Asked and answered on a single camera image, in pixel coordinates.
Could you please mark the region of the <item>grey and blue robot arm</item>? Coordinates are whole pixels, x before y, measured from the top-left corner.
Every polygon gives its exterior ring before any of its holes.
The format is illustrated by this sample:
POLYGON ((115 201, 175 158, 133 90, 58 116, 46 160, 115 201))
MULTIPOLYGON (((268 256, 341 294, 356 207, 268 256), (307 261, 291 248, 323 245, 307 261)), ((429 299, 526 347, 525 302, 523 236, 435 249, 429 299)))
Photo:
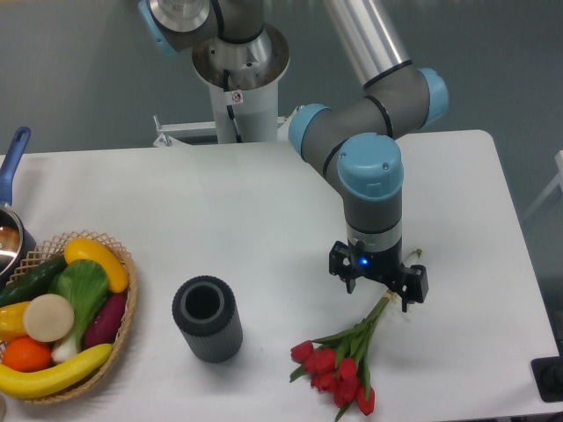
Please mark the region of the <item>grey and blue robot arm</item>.
MULTIPOLYGON (((397 141, 445 114, 448 89, 434 70, 413 66, 380 2, 325 7, 363 95, 341 111, 298 107, 288 138, 343 201, 347 239, 331 249, 329 271, 348 290, 363 277, 387 286, 404 305, 420 303, 428 293, 426 269, 401 258, 404 167, 397 141)), ((261 1, 141 1, 138 8, 163 53, 191 51, 220 143, 277 138, 278 82, 289 46, 265 21, 261 1)))

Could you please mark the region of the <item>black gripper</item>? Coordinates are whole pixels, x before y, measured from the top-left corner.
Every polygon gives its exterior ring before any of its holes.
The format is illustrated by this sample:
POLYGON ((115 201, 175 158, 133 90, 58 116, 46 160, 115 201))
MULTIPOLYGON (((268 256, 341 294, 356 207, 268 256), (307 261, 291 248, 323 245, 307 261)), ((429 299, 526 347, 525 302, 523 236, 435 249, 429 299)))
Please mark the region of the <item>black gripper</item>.
POLYGON ((406 313, 411 304, 424 303, 428 294, 428 274, 424 265, 401 266, 402 240, 384 251, 370 252, 336 241, 329 252, 329 273, 355 290, 360 277, 381 282, 401 298, 406 313))

